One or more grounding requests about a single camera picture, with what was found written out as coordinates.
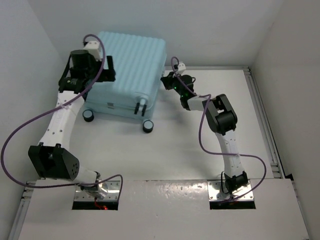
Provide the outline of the light blue suitcase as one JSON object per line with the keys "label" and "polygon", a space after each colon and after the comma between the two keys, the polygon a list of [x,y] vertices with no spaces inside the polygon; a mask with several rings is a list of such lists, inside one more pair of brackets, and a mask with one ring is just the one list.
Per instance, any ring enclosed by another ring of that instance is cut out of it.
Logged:
{"label": "light blue suitcase", "polygon": [[101,31],[106,55],[112,56],[115,81],[96,81],[88,92],[82,117],[95,113],[140,120],[145,133],[152,132],[152,117],[167,58],[161,38]]}

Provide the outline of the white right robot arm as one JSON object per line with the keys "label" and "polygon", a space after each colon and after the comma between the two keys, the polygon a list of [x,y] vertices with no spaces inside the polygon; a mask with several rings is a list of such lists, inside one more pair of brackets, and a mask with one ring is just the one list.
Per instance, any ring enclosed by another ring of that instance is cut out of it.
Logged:
{"label": "white right robot arm", "polygon": [[198,95],[194,91],[194,80],[190,75],[175,75],[170,72],[160,79],[166,90],[174,90],[179,94],[182,107],[188,111],[204,113],[210,130],[215,133],[224,162],[224,186],[221,190],[225,194],[248,184],[247,173],[242,166],[238,151],[235,130],[238,117],[225,94],[211,97]]}

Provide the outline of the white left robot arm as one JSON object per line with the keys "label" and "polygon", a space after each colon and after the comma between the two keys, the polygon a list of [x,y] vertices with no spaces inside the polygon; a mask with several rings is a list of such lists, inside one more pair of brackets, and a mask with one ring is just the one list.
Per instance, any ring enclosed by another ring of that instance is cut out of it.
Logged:
{"label": "white left robot arm", "polygon": [[99,191],[100,174],[81,166],[69,148],[77,115],[87,98],[84,89],[94,78],[98,82],[113,82],[116,79],[112,56],[106,56],[105,60],[107,69],[88,50],[71,51],[58,82],[58,110],[53,113],[38,145],[32,145],[28,150],[28,156],[41,178],[66,180],[77,184],[82,190]]}

